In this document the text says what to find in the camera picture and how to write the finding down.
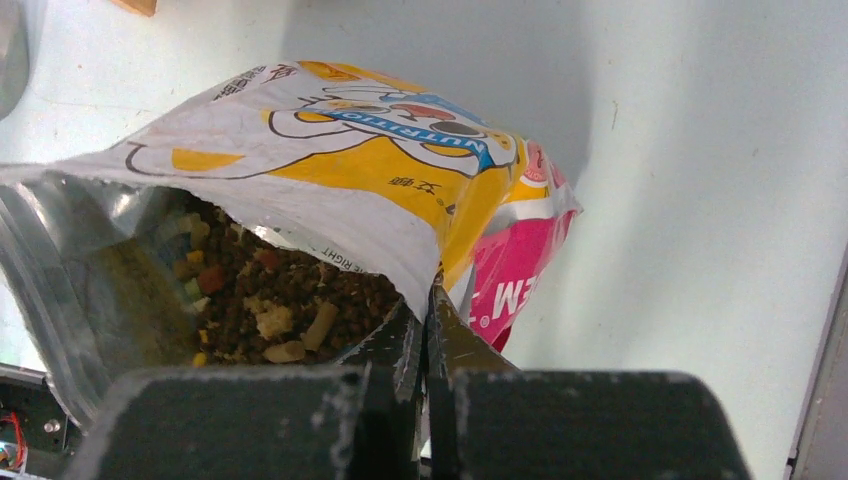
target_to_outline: dark brown kibble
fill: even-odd
[[[247,359],[250,360],[251,365],[262,365],[265,362],[265,357],[262,356],[261,352],[257,352],[256,350],[252,352],[248,352]]]
[[[394,300],[400,298],[385,276],[342,272],[327,263],[319,265],[318,259],[305,252],[274,248],[247,230],[239,239],[232,219],[226,217],[222,222],[213,211],[215,207],[199,200],[195,204],[211,227],[208,241],[202,246],[206,265],[220,269],[209,270],[203,278],[210,300],[197,316],[197,328],[206,330],[208,343],[201,345],[199,334],[194,339],[210,363],[269,363],[263,352],[271,345],[300,340],[315,320],[320,301],[336,305],[339,316],[319,351],[310,352],[298,363],[331,361],[340,350],[371,333]],[[248,264],[252,266],[249,272],[238,276]],[[252,308],[265,311],[269,309],[268,302],[287,307],[292,331],[271,340],[263,338],[254,314],[243,305],[246,298],[254,295],[265,305]]]

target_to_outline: pink packaging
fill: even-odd
[[[508,201],[495,215],[495,221],[511,217],[513,223],[484,235],[474,247],[476,280],[469,322],[498,351],[581,211],[565,177],[541,147],[529,142],[528,154],[529,165],[521,177],[525,195]]]

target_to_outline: circuit board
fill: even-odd
[[[81,441],[79,429],[53,398],[43,375],[0,365],[0,418],[13,413],[27,446],[25,472],[58,478]],[[17,452],[17,436],[13,423],[0,422],[0,444],[10,445],[9,452]],[[0,470],[0,478],[13,473]]]

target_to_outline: open bag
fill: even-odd
[[[198,307],[173,273],[197,199],[262,248],[384,275],[418,319],[439,282],[490,343],[580,210],[535,142],[418,85],[308,61],[253,68],[105,151],[0,167],[0,267],[83,429],[117,376],[197,354]]]

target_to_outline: pet food bag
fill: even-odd
[[[313,61],[253,68],[107,150],[0,168],[0,266],[83,428],[128,370],[328,361],[401,296],[423,320],[434,281],[491,343],[579,211],[535,142]]]

